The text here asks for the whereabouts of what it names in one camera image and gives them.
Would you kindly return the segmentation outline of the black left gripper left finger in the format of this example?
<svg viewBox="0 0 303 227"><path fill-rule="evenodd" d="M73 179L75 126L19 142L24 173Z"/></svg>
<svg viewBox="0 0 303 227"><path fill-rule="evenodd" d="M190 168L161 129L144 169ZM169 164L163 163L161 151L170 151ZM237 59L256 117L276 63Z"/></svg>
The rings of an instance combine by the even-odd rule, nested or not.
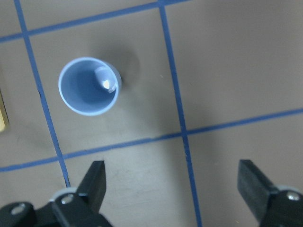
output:
<svg viewBox="0 0 303 227"><path fill-rule="evenodd" d="M53 201L52 210L60 226L110 227L99 212L106 187L105 162L92 162L76 191L63 193Z"/></svg>

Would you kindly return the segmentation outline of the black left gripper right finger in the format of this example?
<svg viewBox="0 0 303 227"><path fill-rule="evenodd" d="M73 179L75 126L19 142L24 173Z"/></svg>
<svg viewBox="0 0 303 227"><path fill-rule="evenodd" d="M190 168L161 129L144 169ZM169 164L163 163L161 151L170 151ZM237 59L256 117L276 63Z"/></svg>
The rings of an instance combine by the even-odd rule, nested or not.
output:
<svg viewBox="0 0 303 227"><path fill-rule="evenodd" d="M251 160L238 164L237 189L260 227L301 227L303 194L275 185Z"/></svg>

